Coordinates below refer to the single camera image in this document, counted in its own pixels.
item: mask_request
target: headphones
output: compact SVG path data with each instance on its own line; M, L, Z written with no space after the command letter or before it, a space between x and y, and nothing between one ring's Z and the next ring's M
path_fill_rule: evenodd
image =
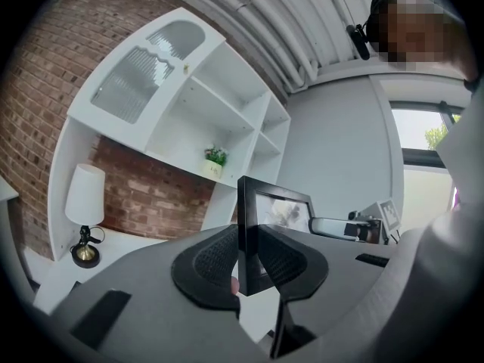
M371 0L370 6L370 17L371 15L377 10L378 7L386 0ZM368 20L363 24L357 24L356 26L347 26L346 32L348 33L349 37L351 38L353 44L356 47L356 50L360 54L361 59L367 61L370 59L370 52L366 44L368 43L368 37L365 34L365 27L368 23Z

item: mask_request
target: brick wall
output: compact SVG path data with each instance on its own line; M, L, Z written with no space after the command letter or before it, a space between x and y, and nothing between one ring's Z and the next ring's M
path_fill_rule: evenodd
M51 0L14 51L2 82L0 174L20 194L10 205L18 243L52 258L48 175L67 109L85 79L127 36L181 6L219 30L278 93L242 47L179 0ZM92 159L107 172L106 225L157 237L200 227L213 184L105 138Z

